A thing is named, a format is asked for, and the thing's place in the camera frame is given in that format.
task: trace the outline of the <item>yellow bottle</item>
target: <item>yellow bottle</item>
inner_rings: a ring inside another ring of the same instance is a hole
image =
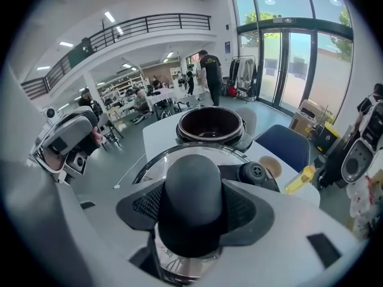
[[[316,168],[315,166],[306,166],[303,168],[300,174],[298,174],[286,187],[285,192],[292,194],[297,191],[300,187],[310,183],[314,177]]]

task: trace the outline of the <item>tree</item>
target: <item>tree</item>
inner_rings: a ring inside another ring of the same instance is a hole
[[[260,13],[261,20],[273,19],[276,18],[276,14],[271,13]],[[255,11],[250,11],[248,14],[245,14],[244,24],[248,25],[249,23],[257,22],[257,14]],[[248,40],[246,44],[243,44],[244,47],[258,47],[258,33],[248,33],[244,37]],[[279,38],[279,33],[266,33],[265,38]]]
[[[346,6],[344,6],[343,11],[339,14],[339,21],[345,26],[351,26]],[[330,39],[340,51],[337,52],[339,58],[346,62],[351,62],[351,41],[339,37],[330,37]]]

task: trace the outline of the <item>sneaker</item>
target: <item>sneaker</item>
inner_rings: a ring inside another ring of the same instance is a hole
[[[140,115],[136,118],[136,121],[134,121],[133,123],[134,124],[138,124],[140,123],[142,120],[144,120],[145,116],[144,115]]]

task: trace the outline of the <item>black pot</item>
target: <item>black pot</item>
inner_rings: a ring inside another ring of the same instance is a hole
[[[246,124],[235,112],[216,106],[197,108],[184,114],[176,128],[181,143],[207,142],[234,147],[245,152],[253,139]]]

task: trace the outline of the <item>sign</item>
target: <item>sign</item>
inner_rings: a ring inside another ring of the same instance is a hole
[[[230,41],[225,42],[225,53],[230,53]]]

